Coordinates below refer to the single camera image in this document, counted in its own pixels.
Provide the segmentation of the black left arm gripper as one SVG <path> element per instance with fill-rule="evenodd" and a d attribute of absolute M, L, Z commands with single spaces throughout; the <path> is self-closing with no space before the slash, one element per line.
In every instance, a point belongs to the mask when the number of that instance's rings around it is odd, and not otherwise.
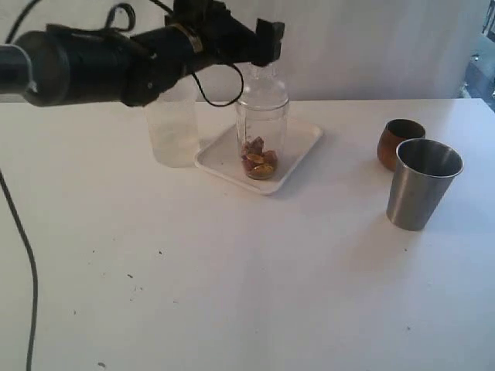
<path fill-rule="evenodd" d="M 285 34 L 285 23 L 264 19 L 257 19 L 255 30 L 249 29 L 221 1 L 174 1 L 165 24 L 188 33 L 193 45 L 186 61 L 189 72 L 220 64 L 267 66 L 279 60 Z"/>

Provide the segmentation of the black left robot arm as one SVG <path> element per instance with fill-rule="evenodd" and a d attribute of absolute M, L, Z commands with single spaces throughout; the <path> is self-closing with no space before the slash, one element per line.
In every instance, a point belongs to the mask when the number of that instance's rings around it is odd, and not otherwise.
<path fill-rule="evenodd" d="M 144 107 L 185 77 L 213 65 L 267 66 L 278 60 L 285 26 L 259 19 L 255 29 L 237 21 L 223 2 L 176 1 L 160 29 L 134 34 L 49 24 L 43 31 L 11 31 L 1 47 L 1 92 L 37 107 L 119 101 Z"/>

